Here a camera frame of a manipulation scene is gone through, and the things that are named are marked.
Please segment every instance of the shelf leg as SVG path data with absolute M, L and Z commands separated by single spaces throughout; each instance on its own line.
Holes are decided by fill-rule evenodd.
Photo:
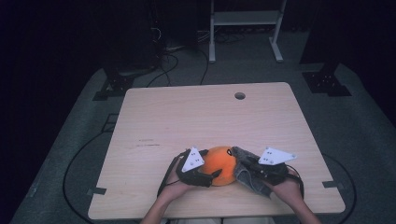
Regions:
M 210 6 L 210 41 L 209 41 L 209 62 L 216 61 L 215 52 L 215 1 L 211 1 Z
M 287 0 L 283 0 L 282 5 L 281 5 L 280 10 L 279 10 L 279 14 L 277 16 L 274 36 L 269 38 L 270 39 L 271 48 L 273 49 L 276 61 L 278 63 L 282 63 L 283 62 L 283 57 L 282 57 L 282 54 L 280 53 L 280 50 L 279 50 L 279 47 L 277 46 L 276 41 L 277 41 L 277 37 L 279 36 L 279 31 L 280 31 L 280 26 L 281 26 L 282 20 L 283 20 L 283 15 L 285 14 L 286 3 L 287 3 Z

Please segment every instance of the black floor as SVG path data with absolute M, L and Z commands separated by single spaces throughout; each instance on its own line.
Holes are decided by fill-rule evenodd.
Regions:
M 351 96 L 311 92 L 302 73 L 318 71 L 321 64 L 299 65 L 308 33 L 279 35 L 283 63 L 275 61 L 269 35 L 246 35 L 232 45 L 216 45 L 217 61 L 213 64 L 207 64 L 199 50 L 173 53 L 178 65 L 168 72 L 169 80 L 161 76 L 150 87 L 192 86 L 200 85 L 201 81 L 203 85 L 289 83 L 346 203 L 344 213 L 319 215 L 320 219 L 323 223 L 339 223 L 345 217 L 345 223 L 391 223 L 396 219 L 394 126 L 363 88 L 359 77 L 342 64 L 335 75 Z M 208 45 L 200 48 L 207 55 Z M 177 59 L 164 57 L 163 69 L 172 68 Z M 158 69 L 137 78 L 134 88 L 146 88 L 162 72 Z M 87 218 L 91 189 L 96 185 L 111 139 L 111 132 L 100 133 L 109 115 L 120 112 L 123 100 L 122 97 L 92 100 L 105 80 L 103 70 L 92 74 L 11 223 L 133 223 Z M 298 223 L 295 217 L 275 220 Z

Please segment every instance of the orange ball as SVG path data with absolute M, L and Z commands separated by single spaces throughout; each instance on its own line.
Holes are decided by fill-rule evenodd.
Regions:
M 222 170 L 220 175 L 213 179 L 213 186 L 224 186 L 235 181 L 233 170 L 236 158 L 231 152 L 231 147 L 212 147 L 203 158 L 205 163 L 201 166 L 202 173 L 211 175 L 219 169 Z

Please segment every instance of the person's arm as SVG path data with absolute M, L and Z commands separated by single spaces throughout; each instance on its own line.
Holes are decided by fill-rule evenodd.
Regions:
M 169 204 L 185 194 L 189 189 L 194 188 L 194 186 L 187 185 L 181 181 L 178 181 L 178 176 L 176 174 L 176 167 L 178 162 L 175 164 L 172 172 L 169 174 L 167 183 L 173 183 L 166 186 L 161 194 L 158 196 L 157 200 L 151 206 L 151 208 L 146 213 L 145 217 L 142 219 L 140 224 L 155 224 L 160 223 L 163 218 L 163 214 L 168 208 Z
M 286 178 L 286 180 L 278 185 L 272 186 L 265 183 L 276 196 L 286 203 L 296 214 L 303 224 L 320 224 L 320 220 L 311 211 L 311 209 L 304 202 L 303 196 L 300 192 L 300 187 L 297 181 Z

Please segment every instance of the triangular marker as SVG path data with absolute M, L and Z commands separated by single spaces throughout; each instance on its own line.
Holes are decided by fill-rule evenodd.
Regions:
M 297 156 L 294 154 L 290 154 L 288 152 L 284 152 L 284 151 L 281 151 L 278 149 L 267 147 L 259 159 L 259 164 L 277 165 L 277 164 L 280 164 L 285 161 L 294 160 L 296 158 L 297 158 Z
M 199 153 L 196 147 L 192 147 L 189 157 L 187 158 L 186 162 L 183 165 L 181 171 L 186 173 L 194 168 L 204 165 L 205 161 L 202 158 L 201 154 Z

